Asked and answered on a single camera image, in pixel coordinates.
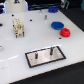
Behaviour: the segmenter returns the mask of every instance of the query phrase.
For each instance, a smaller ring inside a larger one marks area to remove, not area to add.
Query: red circular object
[[[60,31],[60,35],[63,36],[63,37],[69,37],[70,36],[70,30],[67,29],[67,28],[64,28]]]

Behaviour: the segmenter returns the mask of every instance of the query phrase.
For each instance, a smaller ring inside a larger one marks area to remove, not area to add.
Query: white tabletop
[[[84,61],[84,32],[70,21],[63,13],[48,13],[48,10],[28,11],[24,13],[1,14],[0,23],[0,84],[19,81],[34,75]],[[15,37],[13,18],[21,18],[25,26],[25,37]],[[51,28],[53,21],[64,23],[70,29],[71,36],[60,36],[60,30]],[[51,46],[59,46],[65,60],[29,68],[25,53]]]

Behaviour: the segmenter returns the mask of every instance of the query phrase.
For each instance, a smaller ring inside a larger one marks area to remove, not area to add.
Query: white table
[[[48,10],[28,11],[23,13],[1,14],[0,23],[0,84],[8,84],[55,70],[64,66],[84,61],[84,32],[60,11],[48,13]],[[13,18],[21,18],[25,26],[25,37],[16,38],[13,30]],[[53,21],[64,23],[70,29],[71,36],[60,36],[59,30],[51,28]],[[29,68],[25,53],[51,46],[59,46],[66,59]]]

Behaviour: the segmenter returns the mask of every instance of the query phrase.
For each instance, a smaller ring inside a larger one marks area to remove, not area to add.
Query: small black object
[[[32,21],[32,19],[30,19],[30,21]]]
[[[53,55],[53,48],[51,47],[50,55]]]
[[[38,59],[38,53],[35,53],[35,59]]]
[[[14,15],[12,14],[12,16],[14,16]]]
[[[2,24],[2,23],[0,23],[0,26],[3,26],[3,24]]]

